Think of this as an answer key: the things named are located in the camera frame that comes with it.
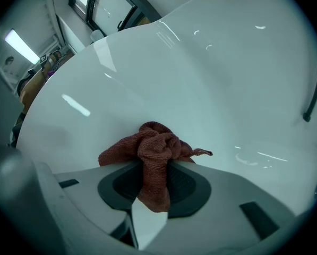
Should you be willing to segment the white bathtub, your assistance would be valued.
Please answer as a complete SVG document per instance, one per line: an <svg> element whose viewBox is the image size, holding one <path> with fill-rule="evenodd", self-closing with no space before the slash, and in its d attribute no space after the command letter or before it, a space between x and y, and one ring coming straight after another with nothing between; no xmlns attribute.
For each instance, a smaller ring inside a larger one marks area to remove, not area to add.
<svg viewBox="0 0 317 255"><path fill-rule="evenodd" d="M293 0L191 0L162 19L78 52L31 104L17 148L54 174L100 167L99 154L156 121L239 175L295 221L233 255L273 255L317 200L317 35ZM41 198L44 195L37 191ZM166 225L134 215L138 249L47 202L44 248L58 255L142 255Z"/></svg>

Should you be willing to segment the clear plastic cup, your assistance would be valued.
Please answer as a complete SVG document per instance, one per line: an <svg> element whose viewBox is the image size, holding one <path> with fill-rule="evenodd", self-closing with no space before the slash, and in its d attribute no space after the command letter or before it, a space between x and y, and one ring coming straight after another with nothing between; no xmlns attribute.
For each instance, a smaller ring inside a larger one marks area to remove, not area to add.
<svg viewBox="0 0 317 255"><path fill-rule="evenodd" d="M101 40L104 38L103 33L100 30L94 30L91 35L90 35L90 39L93 43L95 43L98 40Z"/></svg>

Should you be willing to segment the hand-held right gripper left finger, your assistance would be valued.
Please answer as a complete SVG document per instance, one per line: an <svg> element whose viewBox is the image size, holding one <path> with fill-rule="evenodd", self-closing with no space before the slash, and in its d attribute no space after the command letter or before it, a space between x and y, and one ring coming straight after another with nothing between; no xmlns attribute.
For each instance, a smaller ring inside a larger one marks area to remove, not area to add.
<svg viewBox="0 0 317 255"><path fill-rule="evenodd" d="M59 207L69 220L92 224L113 238L134 235L131 208L142 188L140 161L59 174L38 163L36 171L50 209Z"/></svg>

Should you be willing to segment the rectangular ceiling light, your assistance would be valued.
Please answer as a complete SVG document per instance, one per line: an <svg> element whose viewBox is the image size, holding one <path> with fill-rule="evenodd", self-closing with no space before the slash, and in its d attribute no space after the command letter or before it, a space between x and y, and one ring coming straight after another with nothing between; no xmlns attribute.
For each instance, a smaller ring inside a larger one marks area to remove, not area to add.
<svg viewBox="0 0 317 255"><path fill-rule="evenodd" d="M23 41L14 29L9 31L4 40L33 65L40 60L40 57Z"/></svg>

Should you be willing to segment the reddish brown cloth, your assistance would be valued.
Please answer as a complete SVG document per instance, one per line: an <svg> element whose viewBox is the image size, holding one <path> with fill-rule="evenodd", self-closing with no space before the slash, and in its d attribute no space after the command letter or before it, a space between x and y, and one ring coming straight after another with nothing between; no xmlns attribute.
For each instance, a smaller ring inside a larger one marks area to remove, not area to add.
<svg viewBox="0 0 317 255"><path fill-rule="evenodd" d="M167 164L170 160L193 163L193 156L213 153L180 140L168 127L158 122L146 122L138 133L123 138L98 157L100 166L128 162L139 158L143 162L143 186L138 199L154 213L170 209L167 189Z"/></svg>

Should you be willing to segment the black window frame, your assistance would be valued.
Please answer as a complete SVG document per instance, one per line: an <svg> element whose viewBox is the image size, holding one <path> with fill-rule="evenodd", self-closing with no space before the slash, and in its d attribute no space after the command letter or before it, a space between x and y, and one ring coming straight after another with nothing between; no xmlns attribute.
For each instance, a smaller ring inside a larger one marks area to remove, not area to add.
<svg viewBox="0 0 317 255"><path fill-rule="evenodd" d="M68 0L68 4L88 27L103 36L161 18L147 0Z"/></svg>

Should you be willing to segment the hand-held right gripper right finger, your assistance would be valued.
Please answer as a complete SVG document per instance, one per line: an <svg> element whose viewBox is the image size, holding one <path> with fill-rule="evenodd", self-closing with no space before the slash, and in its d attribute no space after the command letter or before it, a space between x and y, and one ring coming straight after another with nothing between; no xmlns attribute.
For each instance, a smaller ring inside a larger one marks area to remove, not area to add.
<svg viewBox="0 0 317 255"><path fill-rule="evenodd" d="M168 182L171 209L193 214L168 218L145 248L152 255L233 255L295 221L281 201L233 173L172 162Z"/></svg>

